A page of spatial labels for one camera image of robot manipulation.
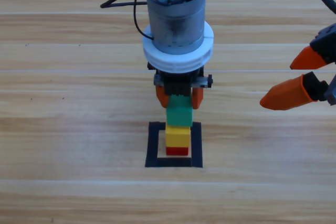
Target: green lego block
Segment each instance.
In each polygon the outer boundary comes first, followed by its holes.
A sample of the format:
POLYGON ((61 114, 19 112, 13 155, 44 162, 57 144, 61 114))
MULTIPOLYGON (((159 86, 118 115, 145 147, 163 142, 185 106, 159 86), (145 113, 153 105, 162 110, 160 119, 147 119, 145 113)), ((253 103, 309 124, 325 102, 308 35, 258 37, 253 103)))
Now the green lego block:
POLYGON ((172 95, 166 108, 167 124, 191 127, 193 125, 193 105, 191 97, 172 95))

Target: gray cylinder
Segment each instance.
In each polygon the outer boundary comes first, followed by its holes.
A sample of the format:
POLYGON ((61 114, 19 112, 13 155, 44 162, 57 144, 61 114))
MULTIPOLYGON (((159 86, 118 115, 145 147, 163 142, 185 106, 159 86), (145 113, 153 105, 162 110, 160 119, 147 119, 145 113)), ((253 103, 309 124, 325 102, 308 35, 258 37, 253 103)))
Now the gray cylinder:
POLYGON ((167 54, 196 50, 204 40, 206 0, 164 5, 147 0, 154 46, 167 54))

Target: stacked blocks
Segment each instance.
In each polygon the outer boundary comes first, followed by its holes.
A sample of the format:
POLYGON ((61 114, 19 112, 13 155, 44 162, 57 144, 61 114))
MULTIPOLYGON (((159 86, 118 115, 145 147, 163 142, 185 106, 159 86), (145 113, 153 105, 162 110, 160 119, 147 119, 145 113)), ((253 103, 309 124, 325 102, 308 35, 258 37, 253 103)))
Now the stacked blocks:
POLYGON ((166 154, 187 156, 193 125, 192 98, 172 95, 166 108, 166 154))

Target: red lego block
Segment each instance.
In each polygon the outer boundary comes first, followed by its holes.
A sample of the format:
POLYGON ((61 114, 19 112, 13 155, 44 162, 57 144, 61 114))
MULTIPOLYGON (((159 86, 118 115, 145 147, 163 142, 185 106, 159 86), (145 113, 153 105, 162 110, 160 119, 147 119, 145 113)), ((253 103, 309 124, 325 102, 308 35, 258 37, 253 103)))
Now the red lego block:
POLYGON ((166 147, 167 156, 188 156, 188 147, 166 147))

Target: wood grain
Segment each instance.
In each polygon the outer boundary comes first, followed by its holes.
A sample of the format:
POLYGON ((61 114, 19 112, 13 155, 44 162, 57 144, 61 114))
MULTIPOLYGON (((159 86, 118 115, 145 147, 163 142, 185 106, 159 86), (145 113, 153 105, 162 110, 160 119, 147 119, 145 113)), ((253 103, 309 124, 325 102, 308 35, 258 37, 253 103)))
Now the wood grain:
POLYGON ((131 7, 104 1, 0 0, 0 223, 336 223, 333 107, 259 105, 334 22, 320 0, 208 0, 203 169, 144 168, 165 111, 131 7))

